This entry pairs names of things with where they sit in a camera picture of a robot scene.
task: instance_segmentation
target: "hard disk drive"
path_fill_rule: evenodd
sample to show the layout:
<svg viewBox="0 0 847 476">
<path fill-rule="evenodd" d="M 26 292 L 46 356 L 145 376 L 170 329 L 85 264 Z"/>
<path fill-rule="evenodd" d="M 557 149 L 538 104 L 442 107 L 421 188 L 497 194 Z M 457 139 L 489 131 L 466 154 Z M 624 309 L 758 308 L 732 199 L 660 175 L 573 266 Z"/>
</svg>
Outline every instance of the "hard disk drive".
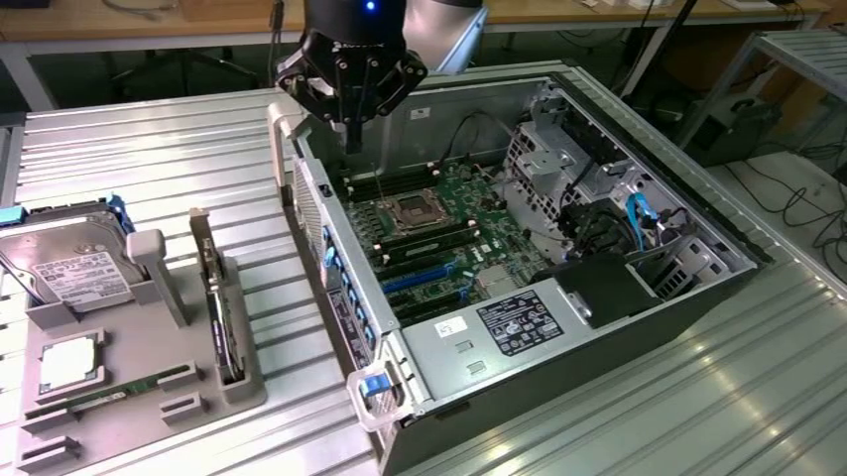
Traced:
<svg viewBox="0 0 847 476">
<path fill-rule="evenodd" d="M 0 210 L 0 263 L 33 304 L 62 301 L 73 311 L 132 299 L 129 286 L 145 279 L 125 256 L 133 231 L 113 197 L 26 212 Z"/>
</svg>

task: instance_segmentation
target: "blue pcie slot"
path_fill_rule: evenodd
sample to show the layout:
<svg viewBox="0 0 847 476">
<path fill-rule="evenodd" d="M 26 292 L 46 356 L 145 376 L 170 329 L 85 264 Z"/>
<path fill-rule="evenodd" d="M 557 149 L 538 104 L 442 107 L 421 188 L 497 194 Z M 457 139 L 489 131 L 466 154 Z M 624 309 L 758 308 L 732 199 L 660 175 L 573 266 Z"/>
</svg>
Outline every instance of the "blue pcie slot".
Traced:
<svg viewBox="0 0 847 476">
<path fill-rule="evenodd" d="M 422 285 L 425 283 L 430 283 L 432 281 L 437 281 L 452 273 L 454 269 L 454 262 L 446 263 L 445 265 L 438 266 L 428 271 L 422 271 L 414 275 L 402 278 L 401 280 L 396 280 L 392 283 L 386 283 L 382 285 L 382 293 L 393 293 L 396 291 L 406 290 L 410 287 Z"/>
</svg>

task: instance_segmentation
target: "cpu socket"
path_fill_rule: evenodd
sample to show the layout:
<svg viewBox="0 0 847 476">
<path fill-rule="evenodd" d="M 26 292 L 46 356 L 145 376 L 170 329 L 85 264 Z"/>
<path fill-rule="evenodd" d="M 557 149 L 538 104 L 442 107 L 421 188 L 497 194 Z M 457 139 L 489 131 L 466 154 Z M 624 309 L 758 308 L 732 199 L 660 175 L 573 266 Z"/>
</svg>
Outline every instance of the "cpu socket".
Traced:
<svg viewBox="0 0 847 476">
<path fill-rule="evenodd" d="M 448 217 L 430 189 L 388 199 L 389 212 L 401 230 L 444 222 Z"/>
</svg>

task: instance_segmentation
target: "label sticker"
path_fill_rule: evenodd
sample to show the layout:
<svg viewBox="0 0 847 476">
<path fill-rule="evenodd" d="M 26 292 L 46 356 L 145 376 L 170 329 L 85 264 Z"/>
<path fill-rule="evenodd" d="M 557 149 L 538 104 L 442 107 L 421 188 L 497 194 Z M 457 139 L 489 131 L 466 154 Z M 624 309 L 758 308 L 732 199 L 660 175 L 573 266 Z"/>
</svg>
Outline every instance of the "label sticker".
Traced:
<svg viewBox="0 0 847 476">
<path fill-rule="evenodd" d="M 416 119 L 425 119 L 428 117 L 428 107 L 422 107 L 421 109 L 412 109 L 409 112 L 409 119 L 413 121 Z"/>
<path fill-rule="evenodd" d="M 534 291 L 508 297 L 476 313 L 500 352 L 509 357 L 565 333 Z"/>
<path fill-rule="evenodd" d="M 33 270 L 53 294 L 69 305 L 129 292 L 129 285 L 106 252 L 41 263 Z"/>
<path fill-rule="evenodd" d="M 456 332 L 461 332 L 464 329 L 466 329 L 466 323 L 460 315 L 434 324 L 434 332 L 437 332 L 437 336 L 441 339 Z"/>
</svg>

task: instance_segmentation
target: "robotic arm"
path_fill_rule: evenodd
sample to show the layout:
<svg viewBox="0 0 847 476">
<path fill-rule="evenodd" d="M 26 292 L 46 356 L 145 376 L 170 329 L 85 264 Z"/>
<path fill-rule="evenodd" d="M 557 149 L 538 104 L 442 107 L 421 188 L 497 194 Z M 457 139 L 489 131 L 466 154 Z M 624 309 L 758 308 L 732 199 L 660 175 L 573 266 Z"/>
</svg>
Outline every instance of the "robotic arm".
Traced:
<svg viewBox="0 0 847 476">
<path fill-rule="evenodd" d="M 485 15 L 481 0 L 305 0 L 300 49 L 274 82 L 344 132 L 346 154 L 361 152 L 362 124 L 392 112 L 428 69 L 464 69 Z"/>
</svg>

